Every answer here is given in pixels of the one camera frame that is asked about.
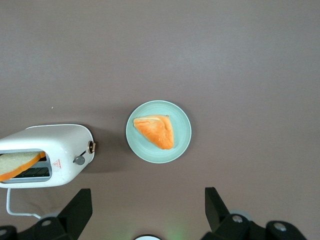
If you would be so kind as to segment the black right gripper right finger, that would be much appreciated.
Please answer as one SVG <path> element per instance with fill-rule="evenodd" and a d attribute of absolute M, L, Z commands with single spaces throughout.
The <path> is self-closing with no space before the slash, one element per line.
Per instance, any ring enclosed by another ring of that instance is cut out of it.
<path fill-rule="evenodd" d="M 265 227 L 244 215 L 230 213 L 214 187 L 205 188 L 205 215 L 211 231 L 203 240 L 305 240 L 293 224 L 280 220 L 269 221 Z"/>

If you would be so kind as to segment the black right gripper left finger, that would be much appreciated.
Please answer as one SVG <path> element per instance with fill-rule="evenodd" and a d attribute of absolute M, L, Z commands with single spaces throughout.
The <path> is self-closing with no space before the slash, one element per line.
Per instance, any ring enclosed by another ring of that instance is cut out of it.
<path fill-rule="evenodd" d="M 92 194 L 82 188 L 57 215 L 45 217 L 30 228 L 17 232 L 13 225 L 0 227 L 2 240 L 77 240 L 93 214 Z"/>

